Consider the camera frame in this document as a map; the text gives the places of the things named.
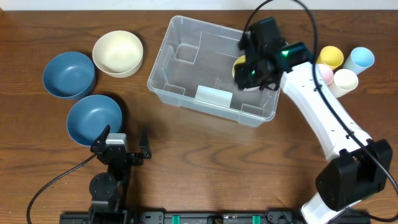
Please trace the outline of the cream white plastic cup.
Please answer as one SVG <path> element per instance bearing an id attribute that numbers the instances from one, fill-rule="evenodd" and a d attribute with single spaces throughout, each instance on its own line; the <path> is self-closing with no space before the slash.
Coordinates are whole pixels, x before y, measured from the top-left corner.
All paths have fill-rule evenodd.
<path id="1" fill-rule="evenodd" d="M 335 72 L 333 81 L 329 84 L 329 89 L 333 96 L 339 98 L 353 91 L 359 84 L 358 76 L 348 69 L 340 69 Z"/>

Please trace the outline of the white small bowl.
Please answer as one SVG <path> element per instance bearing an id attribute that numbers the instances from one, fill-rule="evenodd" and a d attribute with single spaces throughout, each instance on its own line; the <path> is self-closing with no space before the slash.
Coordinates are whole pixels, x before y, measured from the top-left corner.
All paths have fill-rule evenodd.
<path id="1" fill-rule="evenodd" d="M 254 91 L 254 90 L 258 90 L 259 87 L 252 87 L 252 88 L 245 88 L 244 91 Z"/>

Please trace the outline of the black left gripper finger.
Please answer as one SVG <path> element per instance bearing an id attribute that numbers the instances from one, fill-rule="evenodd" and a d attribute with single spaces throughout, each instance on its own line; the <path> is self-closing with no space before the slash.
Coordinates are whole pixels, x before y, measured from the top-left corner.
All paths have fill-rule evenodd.
<path id="1" fill-rule="evenodd" d="M 149 153 L 149 142 L 147 140 L 146 128 L 143 128 L 141 131 L 139 147 L 142 153 Z"/>
<path id="2" fill-rule="evenodd" d="M 110 133 L 110 125 L 107 124 L 103 129 L 102 133 L 94 140 L 91 146 L 92 147 L 104 146 L 106 144 L 106 138 L 108 137 L 109 133 Z"/>

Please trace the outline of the yellow small bowl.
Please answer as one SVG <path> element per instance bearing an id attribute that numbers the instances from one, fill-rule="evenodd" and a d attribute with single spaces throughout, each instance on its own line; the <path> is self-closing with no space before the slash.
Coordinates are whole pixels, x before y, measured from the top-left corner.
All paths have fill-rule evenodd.
<path id="1" fill-rule="evenodd" d="M 246 63 L 246 56 L 245 56 L 245 55 L 240 56 L 240 57 L 235 61 L 235 63 L 233 64 L 233 69 L 232 69 L 232 76 L 233 76 L 233 77 L 235 76 L 235 73 L 236 73 L 235 66 L 236 66 L 236 65 L 239 65 L 239 64 L 244 64 L 244 63 Z"/>

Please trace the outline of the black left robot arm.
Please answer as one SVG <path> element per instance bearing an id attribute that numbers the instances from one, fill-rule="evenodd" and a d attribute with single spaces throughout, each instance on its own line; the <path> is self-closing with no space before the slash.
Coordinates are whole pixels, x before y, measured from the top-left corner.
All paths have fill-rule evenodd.
<path id="1" fill-rule="evenodd" d="M 94 176 L 90 182 L 91 207 L 88 224 L 137 223 L 137 215 L 126 205 L 127 191 L 131 178 L 131 167 L 141 166 L 144 159 L 150 159 L 147 132 L 141 132 L 139 152 L 128 152 L 126 135 L 111 133 L 106 125 L 94 140 L 90 151 L 97 160 L 108 166 L 106 172 Z"/>

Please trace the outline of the pink plastic cup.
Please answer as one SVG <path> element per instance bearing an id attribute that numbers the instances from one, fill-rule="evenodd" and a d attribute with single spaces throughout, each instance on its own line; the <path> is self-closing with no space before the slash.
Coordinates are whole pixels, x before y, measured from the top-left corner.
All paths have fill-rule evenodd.
<path id="1" fill-rule="evenodd" d="M 327 85 L 331 84 L 334 78 L 333 70 L 329 66 L 324 65 L 322 63 L 318 63 L 317 66 L 322 75 L 324 82 Z"/>

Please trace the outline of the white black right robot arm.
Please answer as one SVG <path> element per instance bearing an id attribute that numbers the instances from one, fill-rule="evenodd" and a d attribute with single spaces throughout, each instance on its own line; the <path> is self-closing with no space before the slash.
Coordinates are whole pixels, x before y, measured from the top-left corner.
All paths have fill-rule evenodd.
<path id="1" fill-rule="evenodd" d="M 246 56 L 245 62 L 234 66 L 238 88 L 281 89 L 313 129 L 328 161 L 315 180 L 316 194 L 300 210 L 303 221 L 333 223 L 344 214 L 372 218 L 352 206 L 384 190 L 392 179 L 389 143 L 373 141 L 351 119 L 324 86 L 303 43 L 241 40 L 238 47 Z"/>

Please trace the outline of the clear plastic storage container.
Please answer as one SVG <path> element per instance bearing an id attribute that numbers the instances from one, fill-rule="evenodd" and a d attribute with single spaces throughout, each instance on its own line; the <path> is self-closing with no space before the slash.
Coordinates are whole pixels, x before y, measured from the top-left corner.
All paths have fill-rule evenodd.
<path id="1" fill-rule="evenodd" d="M 246 126 L 271 121 L 279 92 L 239 90 L 233 65 L 243 55 L 242 32 L 184 16 L 171 18 L 147 86 L 163 103 L 190 108 Z"/>

